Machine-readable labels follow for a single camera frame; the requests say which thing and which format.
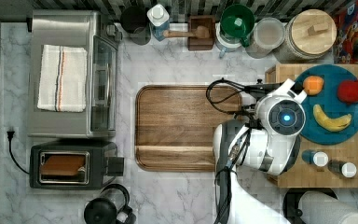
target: orange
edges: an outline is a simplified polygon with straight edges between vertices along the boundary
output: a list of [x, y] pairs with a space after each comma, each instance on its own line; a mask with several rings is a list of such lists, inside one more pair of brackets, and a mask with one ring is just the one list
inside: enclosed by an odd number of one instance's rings
[[322, 91], [324, 79], [317, 76], [309, 76], [304, 80], [303, 87], [307, 95], [316, 95]]

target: marble countertop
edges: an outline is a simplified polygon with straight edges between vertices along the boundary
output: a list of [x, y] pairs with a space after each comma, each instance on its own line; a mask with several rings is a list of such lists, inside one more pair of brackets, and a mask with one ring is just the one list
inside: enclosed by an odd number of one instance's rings
[[[0, 223], [85, 223], [86, 203], [93, 191], [31, 189], [28, 177], [8, 154], [6, 131], [14, 127], [14, 155], [29, 165], [32, 139], [26, 135], [30, 39], [25, 23], [2, 23], [0, 77]], [[218, 58], [210, 51], [188, 51], [183, 38], [152, 38], [139, 46], [125, 38], [119, 46], [117, 73], [117, 135], [119, 156], [125, 157], [125, 174], [116, 182], [131, 194], [130, 206], [139, 224], [210, 224], [215, 218], [213, 173], [168, 173], [142, 170], [134, 159], [135, 96], [148, 84], [202, 84], [226, 77], [255, 83], [277, 63], [272, 54], [257, 60], [244, 49]], [[323, 62], [332, 62], [329, 58]], [[244, 102], [252, 102], [245, 97]], [[280, 211], [287, 189], [271, 185], [261, 172], [239, 170], [240, 184], [259, 201]], [[358, 207], [358, 189], [335, 189], [341, 201]]]

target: kitchen towel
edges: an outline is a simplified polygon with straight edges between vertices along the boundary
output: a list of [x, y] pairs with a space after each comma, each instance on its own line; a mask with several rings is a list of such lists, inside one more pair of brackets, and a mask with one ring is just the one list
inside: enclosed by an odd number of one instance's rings
[[44, 45], [37, 108], [82, 112], [86, 107], [87, 52]]

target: banana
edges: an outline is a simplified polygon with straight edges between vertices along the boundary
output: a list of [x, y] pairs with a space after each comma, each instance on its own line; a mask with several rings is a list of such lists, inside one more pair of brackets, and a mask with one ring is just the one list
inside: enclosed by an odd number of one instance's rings
[[330, 132], [339, 132], [346, 129], [351, 124], [351, 114], [341, 116], [337, 119], [330, 119], [324, 113], [320, 105], [313, 107], [313, 116], [323, 128]]

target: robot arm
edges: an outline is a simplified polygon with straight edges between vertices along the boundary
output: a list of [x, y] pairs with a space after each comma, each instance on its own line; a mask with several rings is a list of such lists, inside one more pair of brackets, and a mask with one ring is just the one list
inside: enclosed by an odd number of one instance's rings
[[290, 90], [294, 84], [288, 79], [276, 91], [260, 98], [255, 106], [255, 117], [262, 129], [250, 130], [236, 119], [216, 128], [213, 153], [218, 174], [216, 210], [220, 223], [290, 223], [239, 185], [235, 165], [244, 164], [271, 175], [279, 175], [294, 164], [295, 152], [299, 150], [298, 135], [305, 124], [305, 112], [300, 104], [306, 97], [305, 92], [297, 95]]
[[[228, 140], [230, 138], [230, 132], [236, 128], [244, 127], [241, 122], [237, 120], [230, 120], [217, 127], [213, 136], [213, 153], [216, 157], [217, 164], [216, 170], [222, 169], [227, 164]], [[232, 168], [231, 176], [231, 204], [227, 213], [222, 215], [220, 223], [228, 224], [256, 224], [256, 223], [268, 223], [268, 224], [290, 224], [287, 219], [279, 214], [277, 211], [269, 208], [265, 204], [258, 201], [256, 198], [247, 193], [238, 183], [237, 175], [234, 173], [236, 167]], [[219, 192], [219, 203], [217, 210], [223, 205], [223, 201], [227, 197], [227, 180], [224, 175], [218, 176], [217, 192]]]

